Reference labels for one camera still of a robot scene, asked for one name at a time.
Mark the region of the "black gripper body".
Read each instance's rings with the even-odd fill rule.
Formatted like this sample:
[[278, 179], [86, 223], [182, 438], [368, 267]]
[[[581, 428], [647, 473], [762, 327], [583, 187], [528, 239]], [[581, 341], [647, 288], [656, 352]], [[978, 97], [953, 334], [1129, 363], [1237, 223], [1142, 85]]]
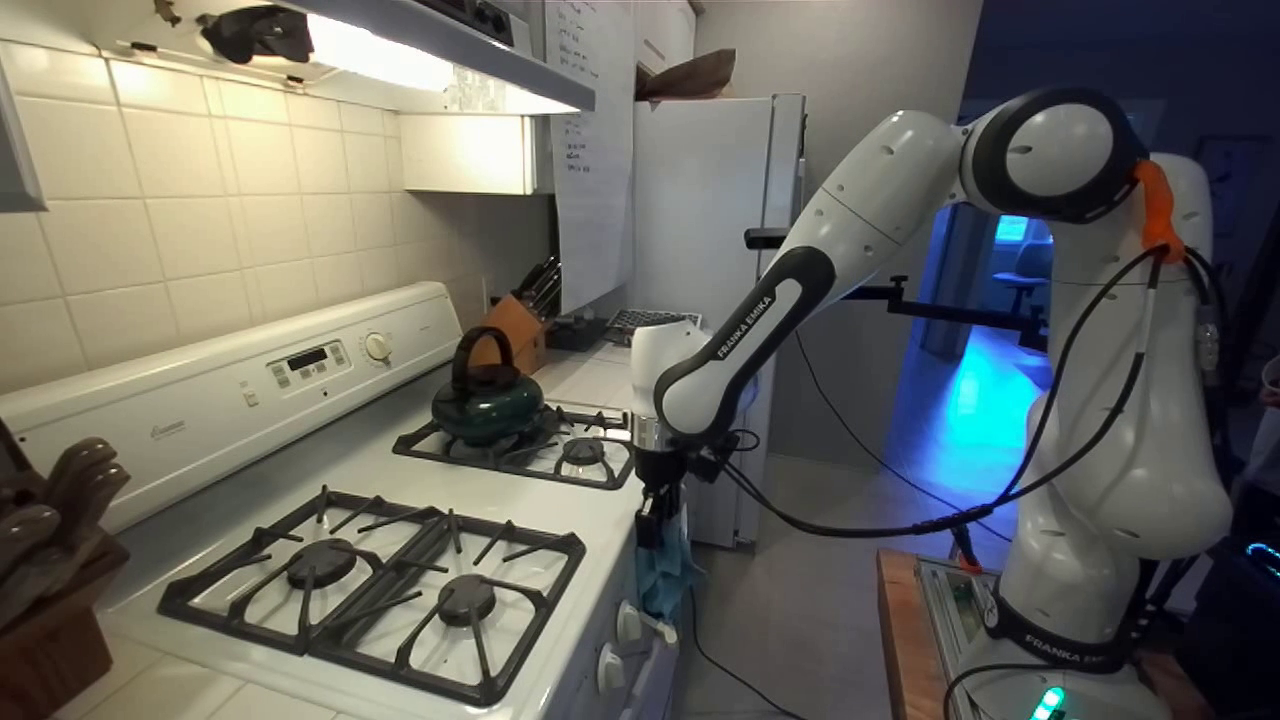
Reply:
[[637, 539], [656, 550], [668, 521], [681, 513], [685, 501], [685, 473], [686, 459], [681, 452], [637, 452], [637, 477], [645, 485], [645, 501], [637, 509]]

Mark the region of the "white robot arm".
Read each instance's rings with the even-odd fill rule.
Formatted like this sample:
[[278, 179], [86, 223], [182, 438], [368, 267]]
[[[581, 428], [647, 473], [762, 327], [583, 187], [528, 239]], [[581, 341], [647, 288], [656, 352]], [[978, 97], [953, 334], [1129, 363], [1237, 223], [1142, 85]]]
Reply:
[[726, 320], [637, 375], [645, 523], [663, 527], [691, 468], [726, 466], [744, 384], [819, 309], [848, 299], [947, 204], [1053, 232], [1053, 309], [1000, 326], [1053, 352], [1026, 449], [996, 506], [1017, 517], [1000, 574], [918, 574], [947, 673], [947, 720], [1171, 720], [1134, 664], [1160, 570], [1222, 539], [1205, 309], [1206, 177], [1157, 153], [1090, 87], [1041, 87], [967, 126], [880, 120], [784, 232]]

